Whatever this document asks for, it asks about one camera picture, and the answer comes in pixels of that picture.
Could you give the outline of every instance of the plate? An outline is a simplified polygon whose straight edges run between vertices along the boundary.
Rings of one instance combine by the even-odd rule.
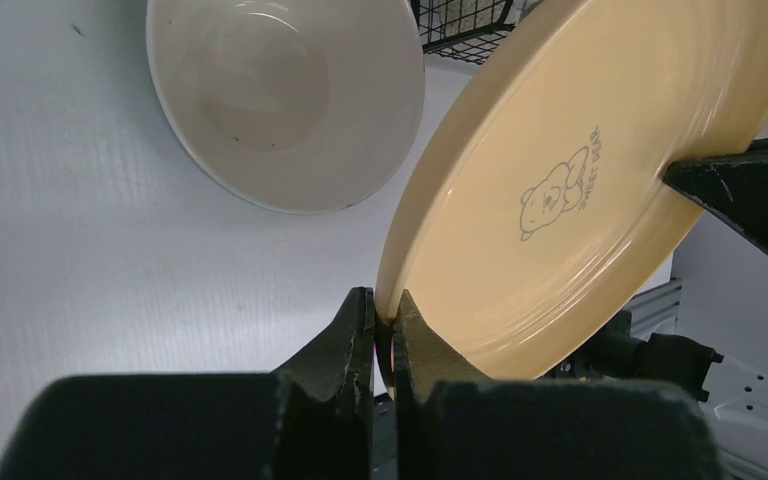
[[[150,0],[148,58],[178,139],[263,207],[326,213],[401,166],[425,96],[403,0]]]
[[[539,5],[430,141],[376,309],[407,288],[495,378],[536,378],[603,326],[702,210],[673,161],[744,151],[768,112],[768,0]]]

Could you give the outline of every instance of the cartoon bear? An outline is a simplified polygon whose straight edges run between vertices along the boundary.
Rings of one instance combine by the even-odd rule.
[[[581,147],[569,160],[553,168],[539,185],[523,194],[520,215],[523,241],[579,204],[589,155],[590,149]]]

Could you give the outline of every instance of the white bowl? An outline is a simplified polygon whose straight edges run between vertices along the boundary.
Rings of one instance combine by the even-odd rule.
[[[178,139],[252,203],[350,207],[413,144],[424,64],[404,0],[149,0],[146,37]]]

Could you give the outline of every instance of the yellow plate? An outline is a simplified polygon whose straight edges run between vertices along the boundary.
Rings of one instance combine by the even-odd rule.
[[[741,152],[768,112],[768,0],[551,0],[470,82],[387,238],[402,289],[496,378],[534,378],[598,330],[702,213],[671,161]]]

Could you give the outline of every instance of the black metal mesh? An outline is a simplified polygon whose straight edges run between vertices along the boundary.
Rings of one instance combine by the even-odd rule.
[[[411,0],[425,53],[484,63],[516,25],[515,0]]]

